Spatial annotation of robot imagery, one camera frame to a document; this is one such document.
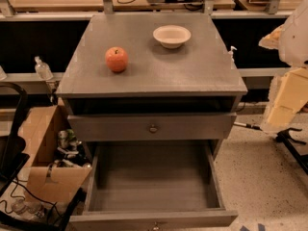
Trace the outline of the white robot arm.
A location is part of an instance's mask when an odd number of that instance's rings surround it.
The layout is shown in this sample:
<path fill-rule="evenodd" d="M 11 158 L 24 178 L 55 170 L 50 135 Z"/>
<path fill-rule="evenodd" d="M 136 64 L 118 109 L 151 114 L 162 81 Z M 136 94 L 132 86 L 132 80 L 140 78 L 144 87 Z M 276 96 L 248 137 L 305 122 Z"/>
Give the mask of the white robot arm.
<path fill-rule="evenodd" d="M 276 133 L 287 129 L 308 103 L 308 0 L 303 0 L 259 45 L 277 49 L 280 61 L 291 67 L 283 76 L 275 76 L 269 87 L 269 104 L 261 129 Z"/>

